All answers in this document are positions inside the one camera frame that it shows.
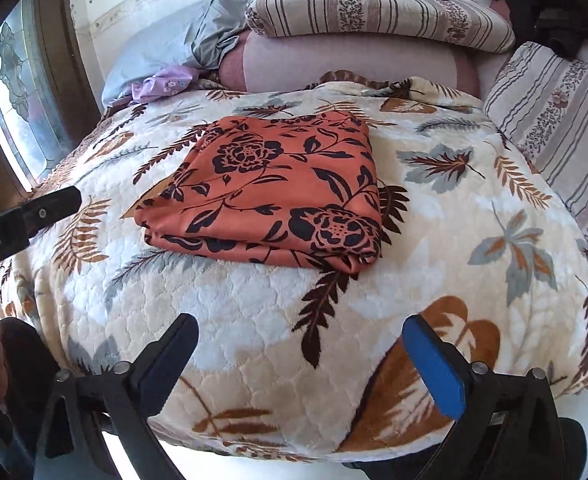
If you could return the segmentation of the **striped floral pillow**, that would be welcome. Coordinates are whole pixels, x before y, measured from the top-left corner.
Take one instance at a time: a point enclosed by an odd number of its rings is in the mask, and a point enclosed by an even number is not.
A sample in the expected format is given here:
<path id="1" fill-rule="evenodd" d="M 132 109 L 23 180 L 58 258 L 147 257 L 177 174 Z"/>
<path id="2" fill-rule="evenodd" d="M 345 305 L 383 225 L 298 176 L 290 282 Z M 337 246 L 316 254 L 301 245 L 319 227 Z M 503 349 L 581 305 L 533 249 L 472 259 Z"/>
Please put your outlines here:
<path id="1" fill-rule="evenodd" d="M 445 42 L 490 53 L 514 47 L 512 25 L 472 0 L 253 0 L 246 21 L 269 38 L 382 34 Z"/>
<path id="2" fill-rule="evenodd" d="M 588 244 L 588 63 L 522 44 L 484 99 L 484 114 L 559 196 Z"/>

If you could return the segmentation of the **stained glass window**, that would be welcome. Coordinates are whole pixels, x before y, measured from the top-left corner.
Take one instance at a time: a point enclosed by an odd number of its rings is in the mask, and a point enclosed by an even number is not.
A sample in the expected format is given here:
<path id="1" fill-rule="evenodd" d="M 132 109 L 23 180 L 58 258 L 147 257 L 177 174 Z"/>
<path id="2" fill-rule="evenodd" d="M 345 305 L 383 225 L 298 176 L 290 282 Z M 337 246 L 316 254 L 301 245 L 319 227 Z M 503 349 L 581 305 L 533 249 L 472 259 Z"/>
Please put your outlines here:
<path id="1" fill-rule="evenodd" d="M 35 0 L 20 0 L 0 25 L 0 148 L 27 192 L 72 150 L 38 44 Z"/>

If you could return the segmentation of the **black clothing pile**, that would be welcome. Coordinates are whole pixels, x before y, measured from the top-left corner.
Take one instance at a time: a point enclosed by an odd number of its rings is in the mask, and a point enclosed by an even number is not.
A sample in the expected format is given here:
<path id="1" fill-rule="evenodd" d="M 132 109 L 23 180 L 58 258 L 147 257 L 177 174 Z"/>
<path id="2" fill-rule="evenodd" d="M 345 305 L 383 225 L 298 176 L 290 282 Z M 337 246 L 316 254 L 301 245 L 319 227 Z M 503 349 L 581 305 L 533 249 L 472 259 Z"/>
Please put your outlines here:
<path id="1" fill-rule="evenodd" d="M 588 39 L 588 16 L 576 0 L 493 1 L 508 13 L 515 48 L 534 42 L 572 60 Z"/>

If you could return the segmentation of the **light blue pillow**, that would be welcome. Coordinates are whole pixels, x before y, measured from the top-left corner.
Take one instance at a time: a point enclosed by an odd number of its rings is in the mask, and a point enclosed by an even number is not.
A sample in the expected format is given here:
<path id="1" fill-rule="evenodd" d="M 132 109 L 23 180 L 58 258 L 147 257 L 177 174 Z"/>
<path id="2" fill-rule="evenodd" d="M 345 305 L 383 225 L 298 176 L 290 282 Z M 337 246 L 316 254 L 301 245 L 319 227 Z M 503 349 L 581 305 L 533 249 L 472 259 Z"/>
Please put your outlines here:
<path id="1" fill-rule="evenodd" d="M 130 93 L 133 82 L 142 81 L 163 68 L 174 65 L 200 68 L 192 52 L 192 42 L 204 12 L 204 2 L 194 3 L 132 36 L 106 77 L 102 104 L 108 106 L 119 96 Z"/>

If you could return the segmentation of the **grey cloth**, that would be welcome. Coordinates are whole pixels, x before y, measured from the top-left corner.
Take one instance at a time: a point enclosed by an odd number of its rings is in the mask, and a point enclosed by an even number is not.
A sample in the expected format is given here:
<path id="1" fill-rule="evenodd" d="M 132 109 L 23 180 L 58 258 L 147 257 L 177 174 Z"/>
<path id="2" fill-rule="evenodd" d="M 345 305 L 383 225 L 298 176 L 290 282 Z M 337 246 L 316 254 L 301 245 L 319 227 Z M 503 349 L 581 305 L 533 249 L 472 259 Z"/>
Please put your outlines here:
<path id="1" fill-rule="evenodd" d="M 184 37 L 184 66 L 216 70 L 248 28 L 246 10 L 253 0 L 203 0 L 196 5 Z"/>

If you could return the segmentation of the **cream leaf-pattern plush blanket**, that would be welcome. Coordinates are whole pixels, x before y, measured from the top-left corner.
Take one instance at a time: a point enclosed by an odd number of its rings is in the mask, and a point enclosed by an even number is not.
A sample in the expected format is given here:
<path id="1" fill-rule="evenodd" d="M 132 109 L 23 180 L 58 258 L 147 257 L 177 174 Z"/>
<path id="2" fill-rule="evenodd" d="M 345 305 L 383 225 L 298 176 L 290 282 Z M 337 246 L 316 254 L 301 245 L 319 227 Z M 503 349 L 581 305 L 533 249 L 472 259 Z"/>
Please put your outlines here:
<path id="1" fill-rule="evenodd" d="M 228 116 L 349 113 L 369 127 L 381 254 L 356 273 L 268 266 L 145 243 L 130 207 Z M 352 82 L 285 94 L 195 91 L 103 120 L 42 183 L 77 214 L 0 264 L 0 316 L 34 326 L 60 365 L 131 361 L 181 313 L 199 337 L 163 439 L 266 460 L 383 460 L 450 427 L 402 346 L 422 315 L 466 359 L 544 370 L 588 411 L 588 244 L 470 96 L 385 99 Z"/>

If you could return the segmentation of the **lilac patterned cloth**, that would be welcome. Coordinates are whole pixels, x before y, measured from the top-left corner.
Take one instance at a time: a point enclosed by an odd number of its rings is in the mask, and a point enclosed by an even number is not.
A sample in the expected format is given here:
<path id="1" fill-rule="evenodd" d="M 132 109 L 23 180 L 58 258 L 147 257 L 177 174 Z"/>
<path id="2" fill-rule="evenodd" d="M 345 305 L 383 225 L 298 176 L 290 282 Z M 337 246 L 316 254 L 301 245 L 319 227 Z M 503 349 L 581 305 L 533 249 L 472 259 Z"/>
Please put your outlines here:
<path id="1" fill-rule="evenodd" d="M 196 68 L 184 65 L 165 67 L 141 82 L 131 84 L 132 101 L 146 104 L 175 96 L 197 81 L 200 73 Z"/>

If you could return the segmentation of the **orange black floral garment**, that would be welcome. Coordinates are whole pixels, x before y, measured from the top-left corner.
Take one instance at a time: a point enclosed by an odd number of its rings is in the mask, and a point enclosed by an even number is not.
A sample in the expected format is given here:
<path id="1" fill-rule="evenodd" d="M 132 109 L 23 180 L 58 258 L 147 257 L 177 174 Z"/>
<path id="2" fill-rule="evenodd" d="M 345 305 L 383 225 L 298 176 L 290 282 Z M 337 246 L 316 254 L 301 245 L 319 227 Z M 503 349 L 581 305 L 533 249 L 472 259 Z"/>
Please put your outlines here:
<path id="1" fill-rule="evenodd" d="M 381 254 L 369 127 L 341 112 L 221 118 L 127 214 L 171 252 L 359 272 Z"/>

